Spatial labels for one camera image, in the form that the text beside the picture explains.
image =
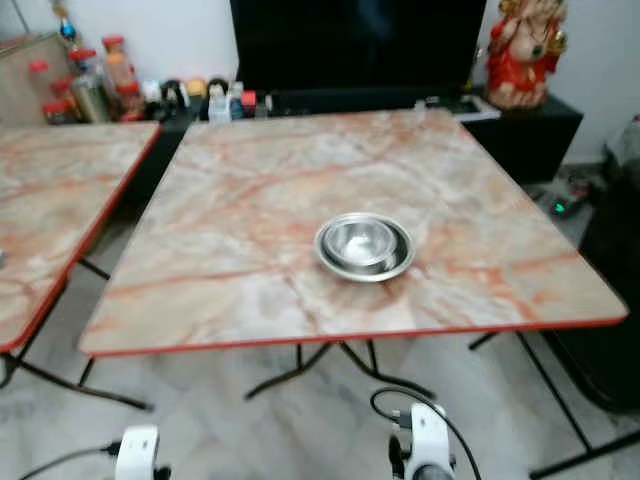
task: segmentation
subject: red table edge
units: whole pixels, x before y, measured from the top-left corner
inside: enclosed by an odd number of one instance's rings
[[[78,243],[76,250],[71,255],[67,264],[60,270],[57,280],[51,285],[49,291],[44,297],[44,300],[40,304],[40,307],[36,310],[33,315],[33,319],[31,322],[27,324],[27,326],[22,330],[22,333],[18,335],[12,342],[7,343],[5,345],[0,346],[0,353],[8,352],[20,347],[24,344],[30,337],[36,327],[44,320],[46,313],[49,311],[55,300],[60,296],[64,286],[67,282],[67,277],[71,270],[75,267],[75,264],[78,260],[84,255],[86,250],[91,246],[93,241],[96,239],[98,234],[100,233],[102,227],[109,219],[111,213],[118,205],[120,198],[124,194],[127,186],[133,179],[134,175],[138,171],[138,168],[142,164],[142,162],[149,155],[149,151],[155,145],[160,133],[162,131],[162,127],[160,125],[156,126],[156,130],[153,132],[153,135],[147,140],[144,148],[138,155],[136,161],[131,165],[125,176],[122,178],[120,185],[114,190],[111,194],[111,197],[105,203],[104,208],[98,214],[98,217],[93,222],[93,225],[89,228],[89,231],[85,234],[84,238]]]
[[[280,340],[254,340],[248,342],[222,342],[211,343],[207,345],[184,345],[175,347],[158,347],[146,349],[131,350],[108,350],[108,351],[91,351],[88,352],[82,348],[80,351],[90,358],[108,358],[108,357],[129,357],[139,355],[154,355],[167,353],[188,353],[205,350],[224,350],[231,348],[247,348],[247,347],[269,347],[297,344],[312,344],[326,342],[346,342],[354,340],[377,340],[386,338],[416,338],[423,336],[447,335],[447,334],[463,334],[463,333],[506,333],[506,332],[524,332],[524,331],[542,331],[542,330],[570,330],[574,328],[596,328],[614,326],[622,323],[627,315],[618,318],[585,320],[582,322],[558,322],[549,324],[528,324],[528,325],[500,325],[494,327],[483,328],[481,326],[448,328],[443,330],[414,330],[411,332],[382,332],[352,335],[325,335],[313,338],[283,338]]]

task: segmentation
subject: red statue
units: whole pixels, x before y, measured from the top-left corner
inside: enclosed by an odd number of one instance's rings
[[[504,19],[491,31],[487,98],[498,108],[535,108],[547,97],[547,72],[555,73],[567,49],[560,30],[564,0],[502,0]]]

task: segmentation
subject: black tv screen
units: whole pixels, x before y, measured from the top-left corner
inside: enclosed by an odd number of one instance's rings
[[[486,0],[231,0],[246,88],[461,86]]]

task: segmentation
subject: marble-pattern tabletop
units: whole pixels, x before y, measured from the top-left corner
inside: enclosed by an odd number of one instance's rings
[[[0,351],[21,345],[42,320],[157,130],[0,129]]]
[[[335,215],[394,218],[401,277],[328,273]],[[614,323],[626,308],[446,112],[192,126],[85,330],[91,356]]]

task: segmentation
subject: black wire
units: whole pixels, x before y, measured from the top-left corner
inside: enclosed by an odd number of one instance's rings
[[[456,438],[460,442],[460,445],[462,445],[462,448],[464,449],[464,453],[467,455],[467,458],[469,459],[469,463],[471,464],[473,475],[475,476],[476,480],[482,480],[482,477],[480,476],[480,470],[478,469],[478,464],[476,463],[475,458],[473,458],[473,453],[471,453],[471,449],[469,448],[469,445],[467,445],[467,442],[464,440],[464,437],[458,431],[458,429],[453,424],[453,422],[451,422],[451,420],[449,420],[444,414],[442,414],[431,400],[429,400],[424,395],[414,392],[413,390],[409,390],[402,387],[384,387],[384,388],[381,388],[380,390],[376,390],[375,392],[373,392],[373,394],[371,395],[371,398],[369,399],[371,408],[373,408],[373,411],[376,412],[381,417],[386,418],[387,420],[391,420],[394,423],[398,420],[397,417],[394,417],[393,415],[383,412],[378,407],[378,405],[376,405],[376,398],[378,398],[383,393],[399,393],[401,395],[406,395],[408,397],[413,398],[414,400],[418,400],[419,402],[424,403],[427,407],[433,410],[442,420],[445,421],[449,429],[453,432],[453,434],[456,436]]]
[[[116,456],[118,451],[120,450],[120,442],[112,442],[109,445],[105,445],[103,447],[94,447],[87,448],[84,450],[78,450],[77,452],[68,453],[63,455],[62,457],[56,458],[44,465],[39,466],[38,468],[31,470],[29,473],[23,475],[19,478],[19,480],[27,480],[29,478],[35,477],[36,475],[41,474],[45,470],[49,470],[50,468],[55,467],[56,465],[60,465],[61,463],[68,462],[69,460],[73,460],[78,457],[83,457],[85,455],[91,455],[94,453],[107,453],[110,456]]]

